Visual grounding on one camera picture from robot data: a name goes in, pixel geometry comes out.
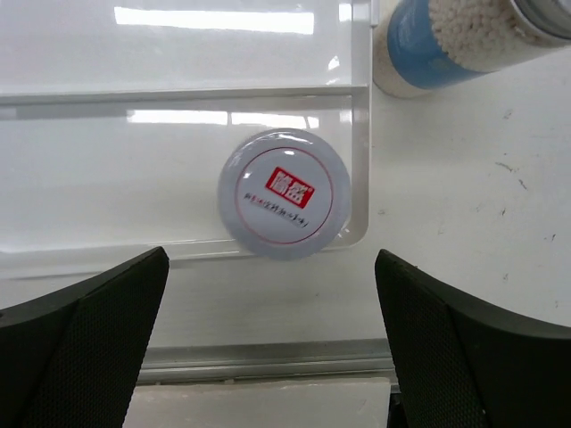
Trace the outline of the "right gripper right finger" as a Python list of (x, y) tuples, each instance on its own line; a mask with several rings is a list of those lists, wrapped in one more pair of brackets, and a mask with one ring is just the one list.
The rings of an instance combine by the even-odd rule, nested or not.
[(387, 250), (377, 295), (409, 427), (568, 427), (570, 329), (435, 279)]

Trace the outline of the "orange spice jar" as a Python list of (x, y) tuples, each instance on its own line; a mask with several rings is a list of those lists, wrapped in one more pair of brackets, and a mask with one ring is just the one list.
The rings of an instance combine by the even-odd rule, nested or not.
[(323, 250), (352, 211), (341, 157), (320, 136), (295, 128), (245, 139), (220, 172), (217, 196), (221, 221), (236, 242), (278, 260)]

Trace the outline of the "white divided tray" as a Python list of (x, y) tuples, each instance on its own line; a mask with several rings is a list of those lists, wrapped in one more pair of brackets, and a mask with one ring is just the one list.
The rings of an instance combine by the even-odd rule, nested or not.
[(4, 1), (1, 277), (92, 275), (155, 246), (241, 256), (219, 173), (248, 137), (325, 139), (368, 228), (376, 1)]

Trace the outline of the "right blue label jar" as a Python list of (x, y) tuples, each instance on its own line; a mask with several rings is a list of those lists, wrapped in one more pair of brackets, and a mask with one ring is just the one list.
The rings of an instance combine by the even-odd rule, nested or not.
[(399, 1), (373, 37), (373, 81), (411, 98), (570, 45), (568, 1)]

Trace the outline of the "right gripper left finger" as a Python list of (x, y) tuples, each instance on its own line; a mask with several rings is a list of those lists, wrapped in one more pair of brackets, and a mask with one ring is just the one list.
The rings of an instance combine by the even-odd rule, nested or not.
[(121, 427), (170, 269), (155, 248), (1, 311), (3, 427)]

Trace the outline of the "front aluminium rail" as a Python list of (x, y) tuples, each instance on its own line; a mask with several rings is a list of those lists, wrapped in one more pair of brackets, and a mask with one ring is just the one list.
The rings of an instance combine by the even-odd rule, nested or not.
[(151, 348), (138, 382), (209, 383), (355, 374), (379, 375), (396, 382), (387, 340)]

